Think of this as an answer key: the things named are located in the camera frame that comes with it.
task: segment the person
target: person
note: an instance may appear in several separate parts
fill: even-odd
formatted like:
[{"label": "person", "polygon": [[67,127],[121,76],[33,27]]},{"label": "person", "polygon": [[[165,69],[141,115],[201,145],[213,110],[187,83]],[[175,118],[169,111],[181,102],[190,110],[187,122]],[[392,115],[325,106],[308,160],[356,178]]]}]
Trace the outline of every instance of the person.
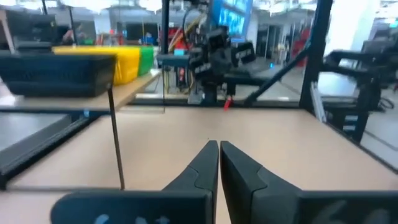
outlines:
[{"label": "person", "polygon": [[141,44],[153,45],[155,40],[152,37],[152,34],[147,32],[145,37],[142,37],[142,39],[140,39],[140,41],[141,41]]},{"label": "person", "polygon": [[[83,24],[80,24],[78,28],[76,29],[77,32],[77,38],[78,40],[82,40],[86,38],[86,34],[83,33],[81,30],[83,29]],[[75,37],[73,35],[73,29],[69,28],[69,30],[66,32],[66,34],[63,35],[62,37],[62,44],[63,45],[73,45],[75,43]]]}]

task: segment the shelf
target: shelf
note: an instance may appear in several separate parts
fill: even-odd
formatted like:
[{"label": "shelf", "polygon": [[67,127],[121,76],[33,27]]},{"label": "shelf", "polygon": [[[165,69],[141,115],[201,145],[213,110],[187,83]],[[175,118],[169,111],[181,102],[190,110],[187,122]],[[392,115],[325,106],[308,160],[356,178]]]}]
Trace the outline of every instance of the shelf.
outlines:
[{"label": "shelf", "polygon": [[[393,172],[301,110],[167,108],[118,113],[117,121],[127,190],[163,189],[209,139],[231,142],[305,190],[398,189]],[[100,118],[10,182],[0,194],[0,223],[49,223],[65,194],[13,188],[119,187],[110,125]],[[216,222],[230,223],[220,179]]]},{"label": "shelf", "polygon": [[[134,99],[135,95],[143,91],[160,74],[160,70],[152,69],[147,75],[136,78],[133,82],[113,88],[114,106],[116,111]],[[0,111],[12,112],[23,110],[46,111],[109,111],[108,93],[103,93],[95,98],[21,98],[16,101],[0,102]]]}]

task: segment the monitor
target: monitor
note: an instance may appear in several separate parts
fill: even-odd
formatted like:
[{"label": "monitor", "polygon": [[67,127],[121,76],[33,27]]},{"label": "monitor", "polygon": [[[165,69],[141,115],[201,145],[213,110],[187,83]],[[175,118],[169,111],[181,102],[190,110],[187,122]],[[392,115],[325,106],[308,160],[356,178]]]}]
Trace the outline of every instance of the monitor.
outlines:
[{"label": "monitor", "polygon": [[232,43],[243,42],[246,39],[252,0],[214,0],[210,7],[211,14],[208,18],[211,27],[228,26]]}]

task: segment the robot workstation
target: robot workstation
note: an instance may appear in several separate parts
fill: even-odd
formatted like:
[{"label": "robot workstation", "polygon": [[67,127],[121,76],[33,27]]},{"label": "robot workstation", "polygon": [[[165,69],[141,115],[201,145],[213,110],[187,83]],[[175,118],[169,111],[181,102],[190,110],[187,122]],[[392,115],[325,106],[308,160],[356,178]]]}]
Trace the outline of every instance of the robot workstation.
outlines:
[{"label": "robot workstation", "polygon": [[[26,66],[27,57],[31,64],[50,58],[53,67],[86,57],[103,62],[87,68],[97,71],[96,78],[82,78],[79,70],[76,80],[84,85],[65,81],[36,96],[0,101],[1,113],[70,114],[75,121],[67,134],[52,127],[57,142],[40,143],[40,150],[18,145],[0,151],[1,224],[398,223],[398,171],[359,144],[369,114],[380,110],[382,74],[397,70],[398,38],[381,53],[333,51],[324,57],[333,0],[318,0],[303,50],[264,78],[258,74],[269,62],[256,58],[251,42],[231,41],[238,37],[234,27],[211,13],[216,1],[188,2],[205,17],[189,32],[184,16],[180,40],[189,47],[170,54],[170,0],[162,2],[159,68],[131,83],[113,86],[114,58],[104,55],[0,58],[9,64],[25,58]],[[303,59],[297,104],[258,100]],[[339,66],[344,59],[368,69]],[[150,103],[137,97],[156,78],[165,80],[170,67],[185,68],[194,83],[185,104],[165,94]],[[324,102],[320,72],[360,79],[358,98]],[[0,76],[12,92],[28,92],[17,76]],[[58,91],[66,85],[76,96]],[[82,97],[88,85],[95,91]],[[237,99],[240,85],[258,89]],[[46,91],[59,94],[40,96]]]}]

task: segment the black metal frame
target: black metal frame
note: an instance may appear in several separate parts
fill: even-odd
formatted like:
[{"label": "black metal frame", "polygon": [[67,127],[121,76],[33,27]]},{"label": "black metal frame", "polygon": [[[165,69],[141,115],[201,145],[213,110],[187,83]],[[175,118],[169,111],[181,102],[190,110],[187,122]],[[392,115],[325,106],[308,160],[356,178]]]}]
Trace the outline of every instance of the black metal frame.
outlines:
[{"label": "black metal frame", "polygon": [[75,45],[78,45],[76,27],[75,27],[75,21],[73,20],[72,9],[73,8],[71,6],[68,6],[69,19],[70,19],[70,28],[72,29],[72,32],[73,32],[73,42],[75,43]]},{"label": "black metal frame", "polygon": [[[7,107],[7,106],[0,106],[0,113],[41,113],[41,114],[70,114],[71,116],[83,116],[85,118],[98,118],[100,116],[111,116],[112,122],[112,130],[113,130],[113,138],[114,138],[114,146],[116,152],[116,160],[118,163],[118,172],[119,172],[119,179],[120,179],[120,189],[124,190],[124,174],[123,174],[123,165],[121,160],[121,153],[120,153],[120,145],[119,145],[119,136],[118,136],[118,127],[116,124],[116,110],[114,107],[114,99],[113,99],[113,89],[110,87],[107,91],[108,100],[109,100],[109,110],[91,110],[86,108],[81,109],[74,109],[70,110],[68,108],[18,108],[18,107]],[[6,190],[7,188],[7,179],[4,177],[4,174],[0,173],[0,190]],[[90,190],[90,188],[77,188],[73,190]]]},{"label": "black metal frame", "polygon": [[42,5],[43,5],[43,12],[45,15],[48,15],[49,13],[47,12],[47,6],[45,5],[45,0],[42,0]]},{"label": "black metal frame", "polygon": [[[161,47],[163,54],[168,54],[167,35],[169,33],[169,4],[170,0],[162,0],[164,13],[162,15]],[[267,91],[273,84],[278,82],[284,75],[287,74],[289,70],[294,68],[296,64],[299,63],[299,61],[307,58],[308,63],[305,70],[305,78],[303,81],[302,94],[300,97],[298,108],[305,109],[311,113],[313,112],[310,86],[311,82],[316,82],[318,80],[319,72],[321,72],[322,70],[323,53],[326,46],[325,39],[329,27],[330,10],[332,4],[333,0],[320,0],[317,2],[317,11],[315,13],[315,18],[313,21],[312,34],[310,42],[307,44],[307,46],[287,66],[277,72],[274,77],[272,77],[269,81],[266,81],[262,86],[260,86],[257,91],[251,93],[243,102],[234,102],[232,107],[256,107],[255,105],[258,104],[257,98],[261,94]],[[134,104],[168,106],[173,104],[173,100],[166,100],[163,98],[162,103],[160,104],[156,99],[141,99],[140,102]]]},{"label": "black metal frame", "polygon": [[[167,43],[167,34],[169,33],[169,3],[170,0],[162,0],[163,8],[167,10],[163,10],[162,15],[162,53],[167,54],[168,43]],[[270,80],[266,81],[259,89],[253,93],[251,93],[245,100],[243,101],[234,101],[231,105],[232,108],[283,108],[283,109],[303,109],[308,111],[311,114],[314,114],[314,105],[313,98],[311,94],[311,85],[314,82],[318,81],[319,73],[323,71],[323,54],[326,46],[326,35],[329,28],[330,22],[330,11],[333,5],[333,0],[318,0],[317,1],[317,10],[315,12],[315,17],[313,19],[312,33],[310,39],[304,48],[290,63],[284,67],[282,70],[277,72],[274,77]],[[265,91],[267,91],[273,84],[278,82],[284,75],[287,74],[289,70],[294,68],[296,64],[307,58],[307,66],[305,67],[305,75],[302,85],[302,91],[300,95],[300,100],[298,102],[294,101],[261,101],[257,100],[257,98],[262,95]],[[218,101],[216,104],[212,105],[190,105],[187,100],[170,100],[165,99],[163,94],[162,99],[139,99],[136,98],[132,105],[141,105],[141,106],[190,106],[190,107],[223,107],[225,101]],[[324,110],[333,110],[339,111],[343,110],[345,112],[355,112],[358,111],[356,109],[355,103],[327,103],[323,102]],[[365,153],[369,154],[373,159],[377,160],[385,167],[398,174],[398,170],[395,167],[392,167],[386,161],[379,158],[377,155],[373,154],[371,151],[367,150],[365,147],[361,146],[359,142],[355,141],[352,136],[347,136],[347,134],[340,129],[337,129],[332,124],[326,124],[331,127],[333,130],[347,138]],[[361,121],[360,129],[364,129],[366,125],[366,121]]]}]

